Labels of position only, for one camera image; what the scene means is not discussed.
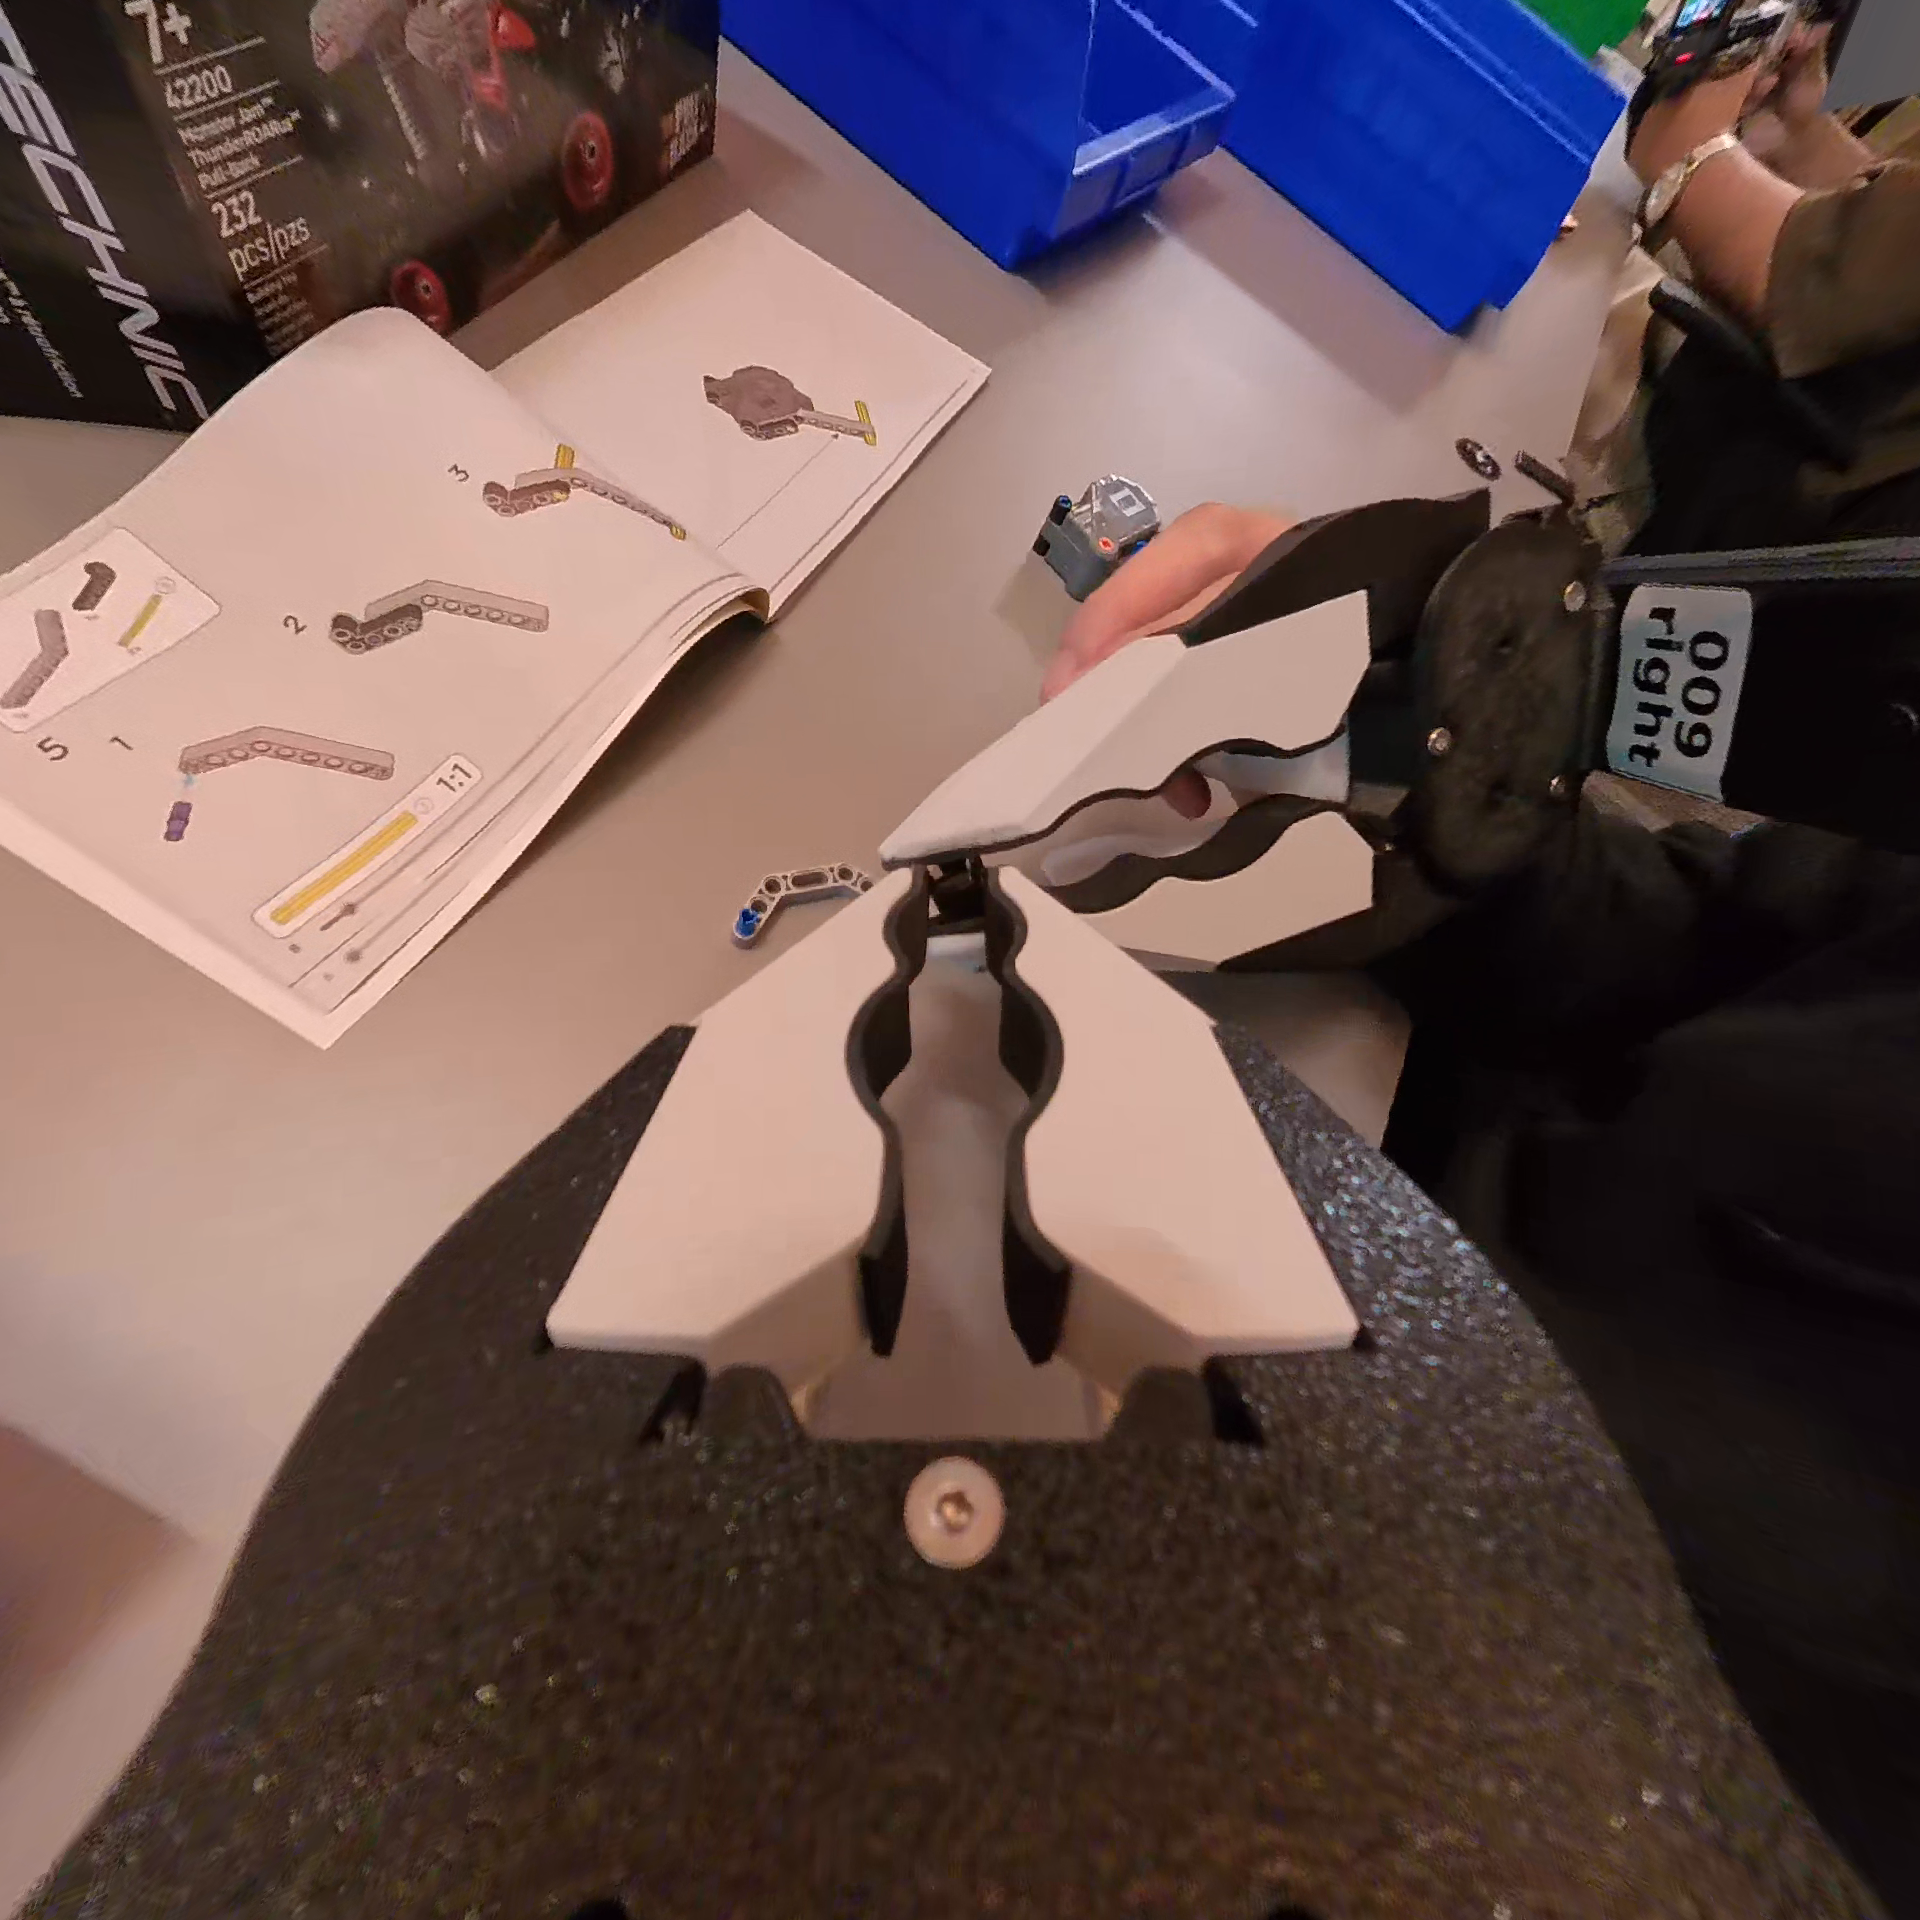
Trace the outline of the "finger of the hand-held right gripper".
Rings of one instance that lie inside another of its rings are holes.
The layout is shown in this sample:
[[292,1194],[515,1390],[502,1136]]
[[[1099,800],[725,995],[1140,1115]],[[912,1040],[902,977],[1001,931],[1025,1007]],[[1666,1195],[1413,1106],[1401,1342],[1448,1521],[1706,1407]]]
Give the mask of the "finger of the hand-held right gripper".
[[1206,811],[1094,800],[1041,841],[1041,886],[1152,969],[1229,969],[1377,900],[1377,849],[1352,820],[1352,745],[1216,754]]
[[1326,747],[1369,673],[1410,659],[1434,590],[1488,529],[1484,489],[1293,526],[1203,614],[1129,641],[965,761],[882,839],[880,865],[1025,849],[1218,752],[1293,761]]

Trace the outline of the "blue storage bin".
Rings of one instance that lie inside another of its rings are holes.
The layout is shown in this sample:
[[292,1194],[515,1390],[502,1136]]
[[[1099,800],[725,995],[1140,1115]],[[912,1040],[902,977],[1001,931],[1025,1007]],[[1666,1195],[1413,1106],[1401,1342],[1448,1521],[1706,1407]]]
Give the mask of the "blue storage bin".
[[725,2],[723,38],[1009,273],[1206,159],[1232,87],[1138,6]]
[[1625,114],[1512,2],[1260,6],[1227,150],[1458,334],[1545,260]]

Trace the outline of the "another person's forearm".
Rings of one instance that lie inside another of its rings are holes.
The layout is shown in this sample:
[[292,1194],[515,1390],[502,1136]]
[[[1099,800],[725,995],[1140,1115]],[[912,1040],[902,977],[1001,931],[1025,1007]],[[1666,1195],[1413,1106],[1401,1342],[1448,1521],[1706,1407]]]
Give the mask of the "another person's forearm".
[[[1758,67],[1652,104],[1625,159],[1646,187],[1706,137],[1738,131]],[[1758,339],[1782,378],[1825,376],[1915,346],[1915,164],[1869,169],[1809,191],[1747,145],[1706,164],[1669,224],[1651,235],[1686,263],[1694,287]]]

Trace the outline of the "person's right forearm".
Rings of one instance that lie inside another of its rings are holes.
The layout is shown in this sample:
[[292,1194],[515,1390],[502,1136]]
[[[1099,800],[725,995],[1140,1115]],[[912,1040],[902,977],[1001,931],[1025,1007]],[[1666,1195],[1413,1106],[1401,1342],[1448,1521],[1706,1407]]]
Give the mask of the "person's right forearm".
[[1866,937],[1915,932],[1915,905],[1915,852],[1580,807],[1520,870],[1373,963],[1410,1017],[1386,1152],[1435,1186],[1502,1114],[1613,1119],[1659,1040],[1760,1007]]

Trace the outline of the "person's right hand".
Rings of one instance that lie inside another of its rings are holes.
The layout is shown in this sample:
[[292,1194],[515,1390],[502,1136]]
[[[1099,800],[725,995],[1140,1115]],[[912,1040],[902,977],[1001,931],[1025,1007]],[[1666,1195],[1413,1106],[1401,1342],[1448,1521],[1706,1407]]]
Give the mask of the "person's right hand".
[[1291,526],[1293,519],[1282,512],[1218,502],[1166,522],[1140,555],[1123,563],[1073,614],[1046,663],[1041,699],[1057,699],[1138,638],[1176,634],[1232,587]]

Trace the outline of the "person in black hoodie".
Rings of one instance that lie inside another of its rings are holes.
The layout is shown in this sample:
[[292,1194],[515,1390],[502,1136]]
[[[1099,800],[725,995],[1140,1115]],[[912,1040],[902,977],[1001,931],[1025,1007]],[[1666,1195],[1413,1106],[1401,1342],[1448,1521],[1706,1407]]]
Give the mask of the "person in black hoodie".
[[1427,1186],[1307,1145],[1322,1103],[1232,1058],[1362,1300],[1506,1286],[1657,1523],[1795,1799],[1915,1916],[1915,932],[1659,1040],[1620,1114],[1502,1114]]

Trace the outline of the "grey angled toy beam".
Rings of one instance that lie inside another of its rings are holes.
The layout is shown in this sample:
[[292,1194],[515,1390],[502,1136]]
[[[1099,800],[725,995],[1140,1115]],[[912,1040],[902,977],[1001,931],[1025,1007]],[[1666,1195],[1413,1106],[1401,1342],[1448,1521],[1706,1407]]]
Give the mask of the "grey angled toy beam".
[[848,862],[818,862],[795,871],[769,874],[738,907],[732,942],[738,950],[752,950],[787,907],[865,897],[874,886],[874,876]]

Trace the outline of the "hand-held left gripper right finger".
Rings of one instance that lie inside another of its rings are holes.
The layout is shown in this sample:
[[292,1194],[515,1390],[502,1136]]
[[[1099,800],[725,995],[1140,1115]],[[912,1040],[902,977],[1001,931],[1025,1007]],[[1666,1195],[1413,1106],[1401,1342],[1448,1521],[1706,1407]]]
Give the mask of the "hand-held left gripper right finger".
[[1017,871],[987,874],[1006,1315],[1113,1398],[1150,1370],[1341,1353],[1356,1308],[1216,1025]]

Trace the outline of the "grey toy motor block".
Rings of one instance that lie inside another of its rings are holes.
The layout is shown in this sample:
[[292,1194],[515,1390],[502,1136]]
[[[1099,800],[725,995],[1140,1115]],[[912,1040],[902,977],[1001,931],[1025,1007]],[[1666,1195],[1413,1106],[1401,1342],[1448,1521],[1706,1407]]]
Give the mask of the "grey toy motor block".
[[1115,569],[1161,532],[1161,512],[1137,481],[1106,474],[1078,496],[1054,498],[1033,553],[1074,604],[1085,604]]

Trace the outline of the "open instruction booklet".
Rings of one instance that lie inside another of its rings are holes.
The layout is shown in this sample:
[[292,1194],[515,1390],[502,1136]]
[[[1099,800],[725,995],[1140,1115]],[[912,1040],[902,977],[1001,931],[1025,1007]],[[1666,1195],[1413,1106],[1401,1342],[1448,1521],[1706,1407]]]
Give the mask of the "open instruction booklet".
[[493,372],[345,321],[4,579],[4,851],[328,1047],[987,379],[748,210]]

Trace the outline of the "black toy set box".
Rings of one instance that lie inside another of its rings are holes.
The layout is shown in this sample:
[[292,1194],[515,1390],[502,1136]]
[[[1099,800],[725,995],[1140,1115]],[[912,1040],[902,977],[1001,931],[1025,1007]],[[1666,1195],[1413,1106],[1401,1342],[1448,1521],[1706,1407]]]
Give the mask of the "black toy set box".
[[716,2],[4,2],[3,411],[192,432],[451,334],[713,152]]

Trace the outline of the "grey desk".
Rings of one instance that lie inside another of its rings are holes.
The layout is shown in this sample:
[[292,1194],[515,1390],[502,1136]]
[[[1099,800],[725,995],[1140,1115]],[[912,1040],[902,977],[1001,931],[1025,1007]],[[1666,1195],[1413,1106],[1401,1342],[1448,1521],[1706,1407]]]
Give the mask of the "grey desk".
[[1560,457],[1625,241],[1613,137],[1536,275],[1434,328],[1227,153],[997,271],[737,51],[716,155],[461,334],[532,347],[741,210],[992,369],[779,623],[697,646],[516,871],[315,1050],[4,865],[4,1426],[230,1548],[420,1254],[664,1025],[822,915],[732,946],[758,876],[880,839],[1026,712],[1068,599],[1050,498],[1323,512]]

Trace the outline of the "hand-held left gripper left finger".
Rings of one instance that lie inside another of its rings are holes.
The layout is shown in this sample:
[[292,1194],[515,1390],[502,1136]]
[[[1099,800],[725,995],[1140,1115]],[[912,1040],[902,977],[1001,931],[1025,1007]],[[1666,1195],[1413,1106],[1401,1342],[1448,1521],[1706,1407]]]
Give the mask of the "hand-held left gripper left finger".
[[905,1311],[902,1154],[921,874],[892,874],[691,1028],[546,1334],[812,1390],[890,1359]]

